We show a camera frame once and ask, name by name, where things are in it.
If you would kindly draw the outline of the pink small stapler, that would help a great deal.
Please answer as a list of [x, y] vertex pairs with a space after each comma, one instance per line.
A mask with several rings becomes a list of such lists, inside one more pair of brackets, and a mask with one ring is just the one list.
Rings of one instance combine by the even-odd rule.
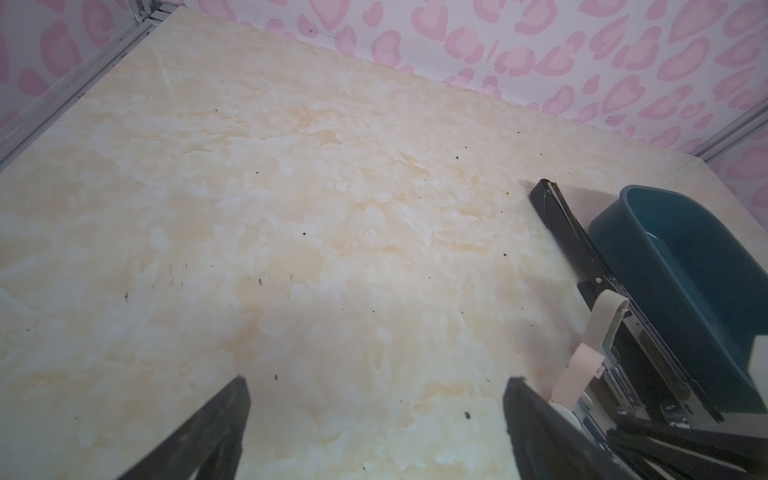
[[581, 343], [548, 401], [553, 410], [598, 446], [603, 446], [606, 439], [593, 417], [594, 402], [587, 390], [591, 381], [603, 372], [603, 361], [603, 354]]

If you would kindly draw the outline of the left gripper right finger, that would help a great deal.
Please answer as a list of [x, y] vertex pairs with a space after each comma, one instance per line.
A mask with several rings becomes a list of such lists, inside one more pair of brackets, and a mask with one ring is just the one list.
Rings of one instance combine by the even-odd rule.
[[524, 378], [508, 380], [503, 411], [522, 480], [632, 477], [545, 402]]

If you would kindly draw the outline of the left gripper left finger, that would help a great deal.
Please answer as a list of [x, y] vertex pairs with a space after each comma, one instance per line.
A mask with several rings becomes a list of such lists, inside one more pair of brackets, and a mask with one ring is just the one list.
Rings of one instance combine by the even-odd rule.
[[250, 406], [246, 379], [237, 376], [121, 477], [233, 479]]

